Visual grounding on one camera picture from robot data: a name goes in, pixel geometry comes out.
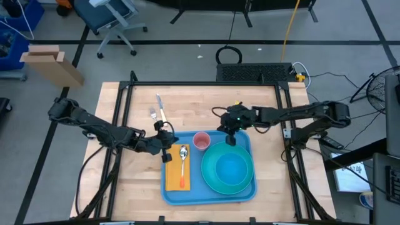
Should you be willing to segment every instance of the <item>orange handle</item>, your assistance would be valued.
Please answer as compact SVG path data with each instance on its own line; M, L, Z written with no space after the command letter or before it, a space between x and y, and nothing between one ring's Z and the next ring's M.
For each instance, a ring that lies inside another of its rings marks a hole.
M185 187L185 179L181 177L181 188Z

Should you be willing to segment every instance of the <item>knife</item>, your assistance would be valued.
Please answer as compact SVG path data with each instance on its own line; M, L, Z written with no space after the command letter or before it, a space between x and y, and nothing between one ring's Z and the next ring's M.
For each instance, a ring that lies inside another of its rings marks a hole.
M163 106L163 102L161 101L160 95L156 94L157 96L157 101L158 101L158 106L160 107L160 112L161 112L161 117L162 117L162 121L163 122L167 122L167 118L165 117L164 114L164 106Z

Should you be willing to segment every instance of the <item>pink cup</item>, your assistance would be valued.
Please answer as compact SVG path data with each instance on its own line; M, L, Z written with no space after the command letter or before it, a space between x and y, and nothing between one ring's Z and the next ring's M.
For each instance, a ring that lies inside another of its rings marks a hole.
M210 146L211 138L206 132L198 132L193 136L193 144L199 151L205 151Z

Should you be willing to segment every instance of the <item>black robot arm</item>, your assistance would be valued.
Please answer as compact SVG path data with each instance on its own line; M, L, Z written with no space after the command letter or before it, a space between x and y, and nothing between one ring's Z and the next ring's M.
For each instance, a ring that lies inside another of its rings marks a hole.
M285 132L285 138L289 139L291 146L296 149L304 149L310 137L316 134L323 135L328 128L345 128L351 122L349 107L340 102L315 102L287 109L260 106L248 109L240 102L226 109L217 130L227 133L227 144L234 146L236 144L234 134L241 129L270 128L280 122L307 118L316 120L303 128Z
M154 128L157 134L153 137L145 137L144 130L132 127L114 126L95 115L88 113L79 107L79 104L72 99L56 98L48 112L49 118L57 123L79 126L83 134L93 134L101 145L108 148L126 148L139 153L150 153L156 155L162 150L162 161L164 163L172 160L165 149L171 148L178 138L173 133L161 129L162 121L157 121Z

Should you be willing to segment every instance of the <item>yellow napkin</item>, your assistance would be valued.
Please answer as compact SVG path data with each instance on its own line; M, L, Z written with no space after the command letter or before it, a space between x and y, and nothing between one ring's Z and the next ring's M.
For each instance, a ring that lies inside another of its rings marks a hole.
M168 153L171 153L172 161L167 162L165 168L165 190L166 191L190 191L190 149L188 144L183 144L187 149L184 161L184 188L181 188L182 158L179 155L182 144L173 144Z

